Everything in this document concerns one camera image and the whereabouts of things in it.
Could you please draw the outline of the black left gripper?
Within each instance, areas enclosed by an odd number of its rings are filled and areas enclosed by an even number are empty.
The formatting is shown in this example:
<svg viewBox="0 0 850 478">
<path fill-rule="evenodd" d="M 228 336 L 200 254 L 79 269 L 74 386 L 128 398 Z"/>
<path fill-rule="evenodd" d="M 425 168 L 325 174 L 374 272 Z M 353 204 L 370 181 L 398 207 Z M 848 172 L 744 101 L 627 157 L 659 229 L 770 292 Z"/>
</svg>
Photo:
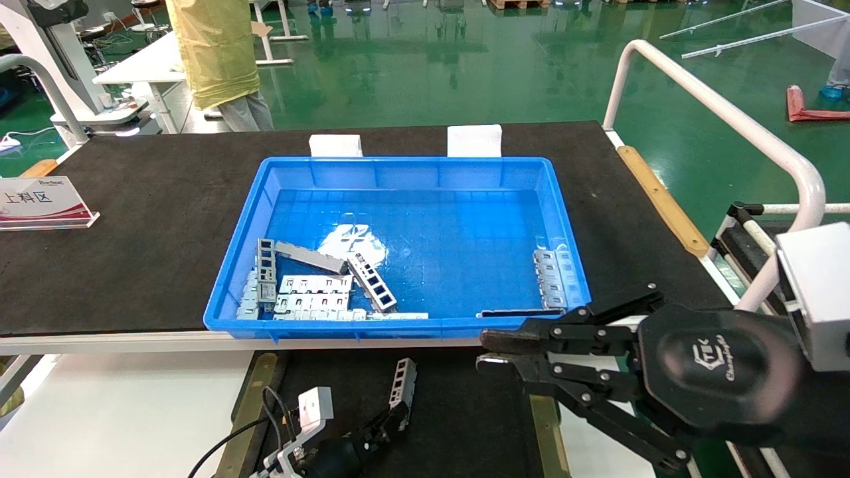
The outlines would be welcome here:
<svg viewBox="0 0 850 478">
<path fill-rule="evenodd" d="M 364 461 L 372 461 L 407 427 L 410 406 L 403 400 L 388 406 L 357 430 L 357 438 L 331 438 L 317 445 L 311 477 L 359 477 Z"/>
</svg>

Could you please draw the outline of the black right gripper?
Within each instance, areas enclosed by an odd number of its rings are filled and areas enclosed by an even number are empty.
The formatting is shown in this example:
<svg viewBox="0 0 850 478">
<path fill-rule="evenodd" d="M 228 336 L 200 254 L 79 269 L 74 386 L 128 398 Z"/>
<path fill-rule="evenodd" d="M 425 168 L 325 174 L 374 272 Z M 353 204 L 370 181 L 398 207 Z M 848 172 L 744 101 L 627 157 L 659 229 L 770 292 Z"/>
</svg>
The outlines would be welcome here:
<svg viewBox="0 0 850 478">
<path fill-rule="evenodd" d="M 809 369 L 792 326 L 747 311 L 663 305 L 661 291 L 632 285 L 556 319 L 528 318 L 515 331 L 485 329 L 481 345 L 500 354 L 477 357 L 476 369 L 513 379 L 528 396 L 554 399 L 656 468 L 678 472 L 691 459 L 689 448 L 616 405 L 638 398 L 636 377 L 525 356 L 619 357 L 637 342 L 643 407 L 664 428 L 725 441 L 787 439 Z M 637 333 L 617 325 L 640 315 L 647 317 Z"/>
</svg>

